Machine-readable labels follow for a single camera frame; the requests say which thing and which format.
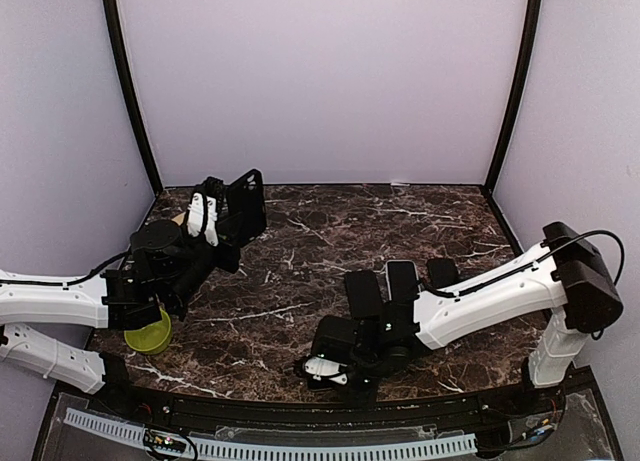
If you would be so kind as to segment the pink phone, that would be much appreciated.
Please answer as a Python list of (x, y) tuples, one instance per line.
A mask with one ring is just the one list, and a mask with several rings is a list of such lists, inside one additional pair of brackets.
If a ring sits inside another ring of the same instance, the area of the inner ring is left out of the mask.
[(371, 270), (350, 271), (344, 275), (350, 315), (354, 319), (376, 319), (383, 301), (376, 274)]

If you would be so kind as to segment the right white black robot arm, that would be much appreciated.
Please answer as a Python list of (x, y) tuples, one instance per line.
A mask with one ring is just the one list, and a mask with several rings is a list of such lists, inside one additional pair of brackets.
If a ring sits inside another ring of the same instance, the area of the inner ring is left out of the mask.
[(590, 239), (563, 222), (543, 229), (544, 238), (512, 261), (463, 281), (455, 262), (428, 262), (430, 279), (415, 264), (385, 265), (389, 298), (382, 299), (371, 270), (344, 275), (350, 315), (327, 315), (298, 372), (311, 389), (334, 389), (355, 406), (376, 400), (382, 380), (476, 331), (525, 314), (548, 310), (550, 320), (525, 359), (522, 384), (510, 394), (521, 415), (534, 413), (559, 386), (587, 339), (597, 338), (623, 313), (611, 274)]

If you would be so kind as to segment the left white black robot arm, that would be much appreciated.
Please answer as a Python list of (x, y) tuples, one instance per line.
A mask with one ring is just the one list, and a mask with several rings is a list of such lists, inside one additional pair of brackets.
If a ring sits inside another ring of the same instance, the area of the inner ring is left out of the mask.
[(2, 273), (1, 358), (84, 393), (100, 393), (117, 415), (134, 416), (141, 396), (129, 386), (121, 357), (74, 348), (35, 331), (35, 325), (131, 331), (164, 314), (184, 319), (211, 272), (235, 272), (250, 240), (235, 228), (209, 241), (205, 234), (192, 235), (172, 220), (160, 220), (131, 235), (124, 253), (132, 263), (129, 269), (102, 264), (75, 279)]

